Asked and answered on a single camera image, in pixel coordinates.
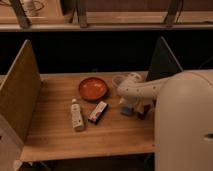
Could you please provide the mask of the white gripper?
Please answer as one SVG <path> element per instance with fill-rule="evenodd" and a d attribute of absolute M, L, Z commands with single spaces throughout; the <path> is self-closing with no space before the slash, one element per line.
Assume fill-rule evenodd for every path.
<path fill-rule="evenodd" d="M 145 98 L 145 99 L 121 98 L 119 105 L 120 107 L 122 106 L 132 107 L 134 114 L 144 115 L 152 107 L 153 101 L 148 98 Z"/>

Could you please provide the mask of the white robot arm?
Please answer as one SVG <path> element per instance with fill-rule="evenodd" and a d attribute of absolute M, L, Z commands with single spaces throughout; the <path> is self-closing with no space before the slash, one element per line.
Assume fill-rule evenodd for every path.
<path fill-rule="evenodd" d="M 213 171 L 213 69 L 148 82 L 129 78 L 117 93 L 156 101 L 155 171 Z"/>

